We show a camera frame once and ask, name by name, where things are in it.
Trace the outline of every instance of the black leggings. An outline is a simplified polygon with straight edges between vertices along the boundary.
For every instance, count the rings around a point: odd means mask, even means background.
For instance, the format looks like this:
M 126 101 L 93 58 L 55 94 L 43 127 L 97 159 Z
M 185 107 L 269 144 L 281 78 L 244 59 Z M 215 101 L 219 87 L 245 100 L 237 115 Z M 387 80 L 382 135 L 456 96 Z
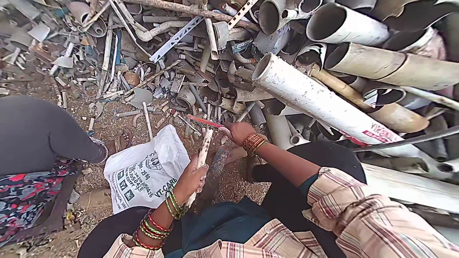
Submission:
M 56 155 L 98 163 L 95 144 L 62 108 L 30 96 L 0 99 L 0 175 L 50 171 Z
M 359 160 L 347 148 L 332 142 L 319 141 L 293 147 L 289 152 L 307 159 L 321 167 L 338 168 L 366 183 Z M 271 187 L 262 203 L 272 218 L 280 220 L 292 232 L 312 231 L 328 257 L 346 257 L 335 244 L 336 236 L 321 229 L 302 216 L 302 210 L 310 208 L 306 197 L 268 164 L 254 167 L 253 177 L 257 182 L 271 182 Z M 148 212 L 146 207 L 133 207 L 100 222 L 83 242 L 78 258 L 101 258 L 122 233 L 132 234 Z M 174 224 L 162 251 L 168 254 L 181 248 L 181 222 Z

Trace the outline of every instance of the foot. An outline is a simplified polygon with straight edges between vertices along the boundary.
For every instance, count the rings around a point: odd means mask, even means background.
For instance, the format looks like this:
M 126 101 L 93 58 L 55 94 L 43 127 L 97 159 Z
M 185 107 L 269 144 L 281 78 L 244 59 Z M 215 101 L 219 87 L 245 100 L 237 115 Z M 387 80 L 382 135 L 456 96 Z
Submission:
M 120 152 L 124 149 L 131 147 L 132 145 L 132 134 L 129 129 L 119 130 L 115 139 L 105 143 L 108 149 L 108 156 L 111 156 L 117 152 Z

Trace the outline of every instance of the patterned skirt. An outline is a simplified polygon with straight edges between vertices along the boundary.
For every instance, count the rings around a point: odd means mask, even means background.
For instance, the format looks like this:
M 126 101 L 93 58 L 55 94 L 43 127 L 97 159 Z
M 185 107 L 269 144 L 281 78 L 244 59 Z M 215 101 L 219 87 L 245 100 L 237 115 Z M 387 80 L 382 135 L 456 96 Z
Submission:
M 77 172 L 74 160 L 58 161 L 51 171 L 0 176 L 0 247 L 31 228 L 53 202 L 65 176 Z

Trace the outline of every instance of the wire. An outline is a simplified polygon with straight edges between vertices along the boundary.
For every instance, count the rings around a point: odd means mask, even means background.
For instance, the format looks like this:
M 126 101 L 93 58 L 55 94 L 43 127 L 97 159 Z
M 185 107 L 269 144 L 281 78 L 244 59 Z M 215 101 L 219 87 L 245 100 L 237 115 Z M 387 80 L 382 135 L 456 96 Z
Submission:
M 376 150 L 382 150 L 382 149 L 387 149 L 387 148 L 394 148 L 394 147 L 399 147 L 399 146 L 403 146 L 407 144 L 414 144 L 414 143 L 420 143 L 420 142 L 424 142 L 428 140 L 434 140 L 434 139 L 450 136 L 450 135 L 457 134 L 457 133 L 459 133 L 459 125 L 453 126 L 443 131 L 435 132 L 430 135 L 421 135 L 421 136 L 413 137 L 407 140 L 401 140 L 401 141 L 387 143 L 387 144 L 378 144 L 378 145 L 373 145 L 369 147 L 351 149 L 351 151 L 353 152 L 376 151 Z

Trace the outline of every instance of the woman's left hand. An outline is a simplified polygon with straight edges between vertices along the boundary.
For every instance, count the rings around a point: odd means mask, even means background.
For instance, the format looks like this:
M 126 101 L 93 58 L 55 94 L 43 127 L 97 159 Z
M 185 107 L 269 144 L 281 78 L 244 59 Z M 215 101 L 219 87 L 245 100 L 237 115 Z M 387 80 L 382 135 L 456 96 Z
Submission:
M 201 192 L 204 186 L 204 175 L 209 165 L 197 168 L 198 156 L 191 157 L 191 162 L 183 171 L 174 187 L 174 194 L 180 205 L 185 204 L 194 192 Z

